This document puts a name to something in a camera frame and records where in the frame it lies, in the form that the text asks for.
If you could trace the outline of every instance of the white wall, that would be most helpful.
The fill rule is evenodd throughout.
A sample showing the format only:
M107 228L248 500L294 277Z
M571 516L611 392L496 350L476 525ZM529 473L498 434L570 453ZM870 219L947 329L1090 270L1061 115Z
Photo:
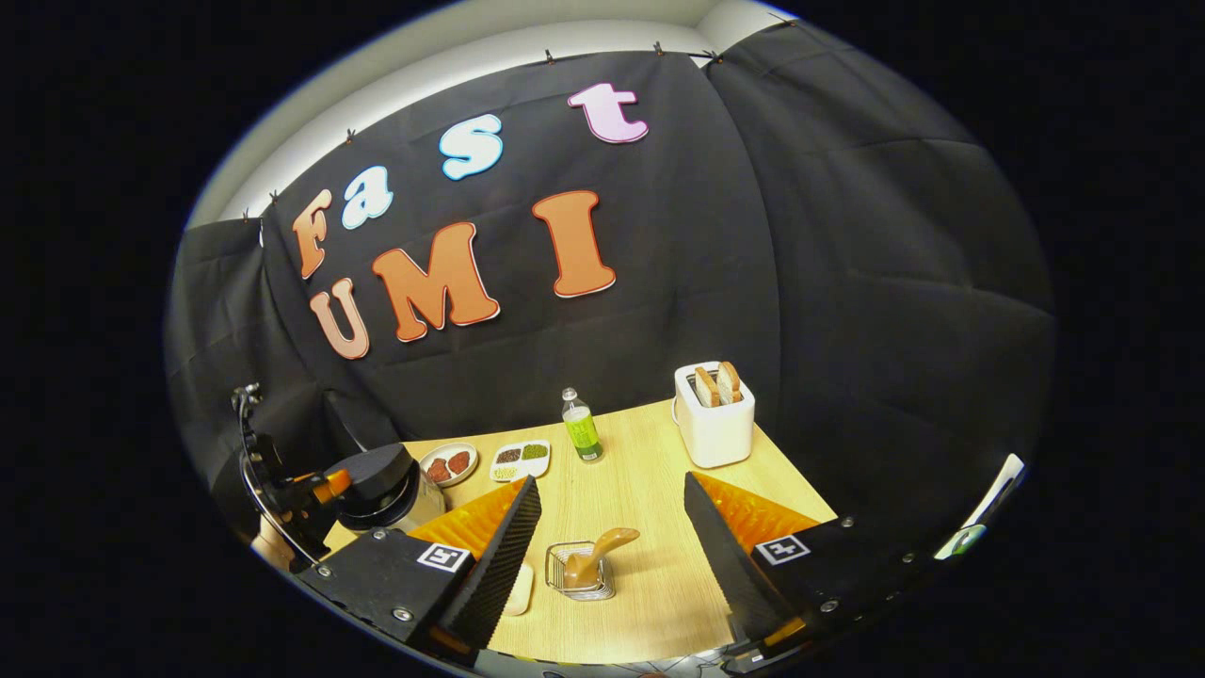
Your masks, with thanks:
M794 14L751 0L470 0L428 14L330 66L276 106L230 152L188 226L258 214L293 182L364 129L448 87L554 57L730 47ZM571 19L548 23L548 18ZM704 64L706 59L696 59Z

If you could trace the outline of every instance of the red food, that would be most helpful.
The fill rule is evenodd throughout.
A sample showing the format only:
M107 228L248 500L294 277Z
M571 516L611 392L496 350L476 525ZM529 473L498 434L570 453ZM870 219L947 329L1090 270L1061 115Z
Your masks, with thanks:
M452 470L452 473L460 473L469 468L469 450L462 450L452 455L452 459L448 460L448 468Z
M435 464L427 470L427 476L431 477L431 481L436 483L443 483L445 481L452 481L452 474L448 473L448 465L443 460L435 460Z

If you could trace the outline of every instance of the wire basket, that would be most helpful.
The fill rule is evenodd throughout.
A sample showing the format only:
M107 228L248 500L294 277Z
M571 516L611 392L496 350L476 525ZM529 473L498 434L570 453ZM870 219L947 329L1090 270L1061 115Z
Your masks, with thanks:
M602 601L615 596L611 588L611 571L606 556L599 559L599 583L593 586L565 589L565 564L574 554L590 555L594 542L562 542L548 547L543 562L543 583L575 601Z

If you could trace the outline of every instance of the blue letter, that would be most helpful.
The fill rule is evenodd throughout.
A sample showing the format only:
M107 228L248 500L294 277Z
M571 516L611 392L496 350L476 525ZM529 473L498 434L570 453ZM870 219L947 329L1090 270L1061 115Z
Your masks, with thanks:
M452 158L443 161L443 173L460 181L494 166L502 157L502 140L494 136L501 130L502 120L488 113L448 128L440 137L440 153Z
M384 213L393 204L393 191L388 187L388 172L381 165L369 167L347 184L343 199L343 228L359 228L370 217Z

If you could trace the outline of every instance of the orange letter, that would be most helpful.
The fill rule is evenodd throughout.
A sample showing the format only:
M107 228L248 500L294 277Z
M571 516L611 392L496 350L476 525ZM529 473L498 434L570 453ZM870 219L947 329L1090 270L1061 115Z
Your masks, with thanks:
M335 316L330 312L330 295L319 291L310 299L310 308L318 316L322 331L327 335L327 342L335 353L349 361L363 359L369 353L369 330L364 326L364 318L355 308L355 299L352 297L352 279L345 277L331 285L335 297L342 301L343 312L347 313L347 322L352 325L352 337L347 338L335 324Z
M304 212L293 220L293 232L298 234L298 246L301 248L301 278L310 279L318 270L327 250L318 246L318 240L327 238L327 217L322 213L330 206L330 190L325 188L310 202Z
M581 296L615 284L615 270L602 265L594 238L590 210L599 204L593 190L570 190L531 205L531 213L548 224L560 277L552 285L558 296Z
M489 319L501 311L489 297L477 273L472 237L477 226L469 222L445 225L431 240L430 275L404 249L389 249L372 261L372 272L384 281L398 316L398 338L413 342L427 336L427 323L415 309L443 329L445 301L452 299L452 322L465 325Z

